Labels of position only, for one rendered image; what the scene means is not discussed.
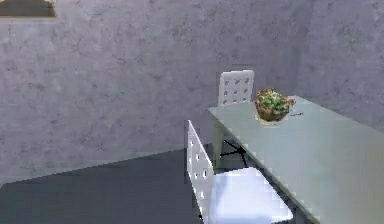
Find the framed wall picture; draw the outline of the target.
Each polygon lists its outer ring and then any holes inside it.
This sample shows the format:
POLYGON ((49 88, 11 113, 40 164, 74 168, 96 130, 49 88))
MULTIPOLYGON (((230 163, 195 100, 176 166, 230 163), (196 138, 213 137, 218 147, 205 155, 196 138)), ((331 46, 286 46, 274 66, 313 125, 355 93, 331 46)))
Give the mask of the framed wall picture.
POLYGON ((55 17, 53 0, 0 0, 0 17, 55 17))

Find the white perforated chair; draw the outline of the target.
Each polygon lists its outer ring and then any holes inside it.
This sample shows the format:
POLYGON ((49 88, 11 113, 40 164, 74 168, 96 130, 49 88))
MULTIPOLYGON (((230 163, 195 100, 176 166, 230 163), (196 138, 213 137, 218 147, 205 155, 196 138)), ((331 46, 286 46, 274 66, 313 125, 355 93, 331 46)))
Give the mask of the white perforated chair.
POLYGON ((188 121, 187 173, 203 224, 279 224, 293 213, 262 173, 253 167, 219 174, 188 121))
MULTIPOLYGON (((223 72, 219 78, 218 106, 229 106, 251 101, 254 72, 252 70, 223 72)), ((235 137, 225 137, 225 128, 219 122, 215 124, 214 159, 219 165, 221 158, 238 154, 245 167, 248 167, 246 151, 235 137)))

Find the pale green table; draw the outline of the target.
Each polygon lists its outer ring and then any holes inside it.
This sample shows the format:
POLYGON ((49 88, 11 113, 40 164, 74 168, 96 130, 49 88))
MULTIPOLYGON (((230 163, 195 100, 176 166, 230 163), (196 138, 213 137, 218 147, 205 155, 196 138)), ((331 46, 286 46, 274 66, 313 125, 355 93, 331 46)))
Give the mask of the pale green table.
POLYGON ((384 224, 384 133, 295 101, 273 125, 256 118, 252 102, 209 112, 313 223, 384 224))

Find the green plant in brown bowl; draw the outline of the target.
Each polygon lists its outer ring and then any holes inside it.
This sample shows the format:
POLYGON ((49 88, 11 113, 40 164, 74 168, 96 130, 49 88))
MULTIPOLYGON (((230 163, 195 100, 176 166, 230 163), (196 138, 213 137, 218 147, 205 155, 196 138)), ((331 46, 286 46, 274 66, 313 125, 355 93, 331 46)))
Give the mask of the green plant in brown bowl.
POLYGON ((265 88, 257 93, 255 106, 258 116, 267 122, 282 120, 296 101, 273 88, 265 88))

